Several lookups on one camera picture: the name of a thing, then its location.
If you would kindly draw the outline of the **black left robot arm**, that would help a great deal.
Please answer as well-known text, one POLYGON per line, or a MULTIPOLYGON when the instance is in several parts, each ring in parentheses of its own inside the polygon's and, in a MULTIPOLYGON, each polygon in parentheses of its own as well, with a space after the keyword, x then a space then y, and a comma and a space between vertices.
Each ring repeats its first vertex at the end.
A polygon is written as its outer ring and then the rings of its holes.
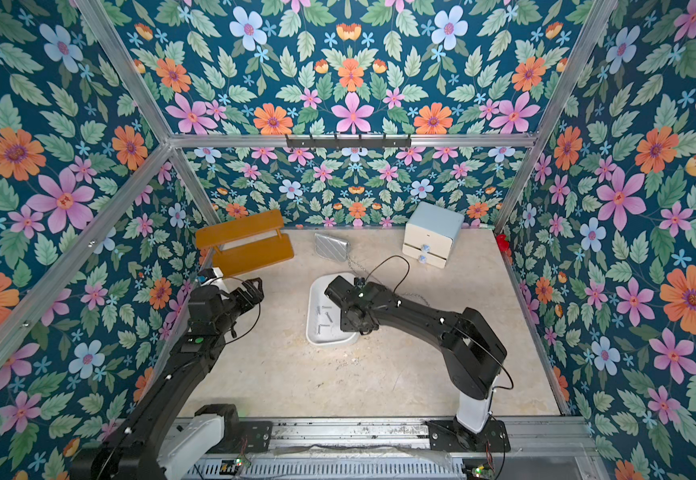
POLYGON ((217 363, 242 315, 260 307, 263 280, 242 280, 227 292, 209 283, 193 290, 187 327, 161 372, 134 412, 96 447, 81 449, 72 462, 72 479, 180 479, 223 440, 232 424, 217 413, 199 419, 167 443, 179 412, 217 363))

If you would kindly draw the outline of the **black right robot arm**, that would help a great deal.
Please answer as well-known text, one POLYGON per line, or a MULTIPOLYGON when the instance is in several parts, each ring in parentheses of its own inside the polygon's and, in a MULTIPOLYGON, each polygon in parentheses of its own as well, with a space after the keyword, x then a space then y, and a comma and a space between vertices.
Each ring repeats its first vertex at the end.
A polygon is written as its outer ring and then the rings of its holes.
POLYGON ((498 378, 505 373, 507 350, 479 311, 438 310, 382 284, 343 276, 328 284, 325 295, 338 307, 340 326, 347 332, 368 335, 388 327, 437 348, 460 393, 456 425, 472 435, 484 430, 498 378))

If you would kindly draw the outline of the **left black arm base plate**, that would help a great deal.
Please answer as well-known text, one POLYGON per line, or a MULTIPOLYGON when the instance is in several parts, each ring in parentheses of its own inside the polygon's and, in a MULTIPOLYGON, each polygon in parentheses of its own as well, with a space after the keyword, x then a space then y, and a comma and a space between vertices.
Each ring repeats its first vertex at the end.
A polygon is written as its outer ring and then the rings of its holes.
POLYGON ((211 454, 264 453, 269 450, 272 439, 271 421, 242 420, 226 433, 220 443, 213 446, 211 454))

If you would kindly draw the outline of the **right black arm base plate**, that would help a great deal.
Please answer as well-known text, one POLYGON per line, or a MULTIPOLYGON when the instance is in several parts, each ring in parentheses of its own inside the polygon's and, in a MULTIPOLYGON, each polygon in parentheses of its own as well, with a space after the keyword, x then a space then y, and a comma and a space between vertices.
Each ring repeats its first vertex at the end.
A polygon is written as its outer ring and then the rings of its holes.
POLYGON ((431 420, 428 427, 432 450, 450 453, 508 453, 511 443, 503 421, 489 417, 484 429, 473 433, 456 419, 431 420))

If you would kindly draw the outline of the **white plastic storage tray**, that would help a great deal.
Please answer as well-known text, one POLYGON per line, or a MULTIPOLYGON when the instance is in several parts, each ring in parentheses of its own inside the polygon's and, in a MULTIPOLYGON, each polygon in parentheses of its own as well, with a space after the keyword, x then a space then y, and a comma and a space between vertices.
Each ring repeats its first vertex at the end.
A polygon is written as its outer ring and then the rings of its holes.
POLYGON ((344 347, 358 341, 358 332, 346 332, 341 327, 341 310, 328 298, 326 289, 338 277, 353 281, 349 272, 324 275, 316 279, 309 291, 306 338, 319 348, 344 347))

